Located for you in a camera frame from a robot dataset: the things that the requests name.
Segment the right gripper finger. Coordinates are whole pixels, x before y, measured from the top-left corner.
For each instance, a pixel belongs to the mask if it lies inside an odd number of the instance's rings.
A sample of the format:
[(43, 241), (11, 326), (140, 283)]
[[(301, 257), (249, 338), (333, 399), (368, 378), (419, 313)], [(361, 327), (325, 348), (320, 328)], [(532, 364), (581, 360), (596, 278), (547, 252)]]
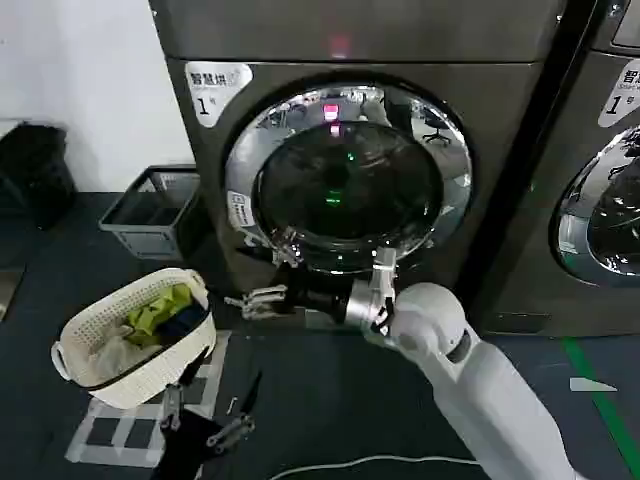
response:
[(239, 298), (224, 297), (224, 303), (240, 310), (246, 321), (260, 321), (284, 316), (288, 287), (284, 284), (258, 288)]
[(291, 226), (273, 232), (271, 247), (272, 263), (277, 267), (288, 265), (297, 268), (304, 262), (297, 231)]

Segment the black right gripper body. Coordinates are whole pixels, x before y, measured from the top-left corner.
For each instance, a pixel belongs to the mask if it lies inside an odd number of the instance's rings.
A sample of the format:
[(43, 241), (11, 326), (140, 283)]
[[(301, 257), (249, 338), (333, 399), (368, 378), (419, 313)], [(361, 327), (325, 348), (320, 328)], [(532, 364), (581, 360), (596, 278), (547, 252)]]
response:
[(277, 269), (273, 285), (286, 287), (284, 299), (273, 303), (277, 313), (304, 307), (328, 314), (333, 321), (344, 321), (353, 279), (283, 265)]

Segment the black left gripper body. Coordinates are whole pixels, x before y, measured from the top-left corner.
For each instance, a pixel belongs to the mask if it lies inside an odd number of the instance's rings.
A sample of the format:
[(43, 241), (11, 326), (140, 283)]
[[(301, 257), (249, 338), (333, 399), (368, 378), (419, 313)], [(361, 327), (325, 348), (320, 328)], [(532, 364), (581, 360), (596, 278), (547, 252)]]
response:
[(176, 431), (163, 429), (163, 478), (194, 479), (200, 466), (213, 458), (213, 448), (206, 442), (221, 425), (188, 409), (182, 409), (178, 419)]

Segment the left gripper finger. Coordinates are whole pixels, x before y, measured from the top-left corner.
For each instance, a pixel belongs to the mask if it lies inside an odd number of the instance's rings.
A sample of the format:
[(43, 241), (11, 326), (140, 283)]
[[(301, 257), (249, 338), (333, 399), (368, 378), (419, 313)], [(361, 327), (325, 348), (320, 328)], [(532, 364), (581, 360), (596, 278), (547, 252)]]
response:
[(262, 380), (262, 372), (259, 371), (251, 384), (239, 413), (215, 434), (206, 440), (206, 446), (210, 449), (231, 449), (240, 440), (246, 438), (255, 429), (255, 420), (252, 411), (258, 397), (259, 386)]
[(177, 431), (180, 427), (180, 412), (184, 402), (184, 390), (196, 377), (204, 362), (204, 352), (201, 352), (183, 370), (178, 379), (166, 386), (163, 396), (163, 417), (160, 423), (162, 431)]

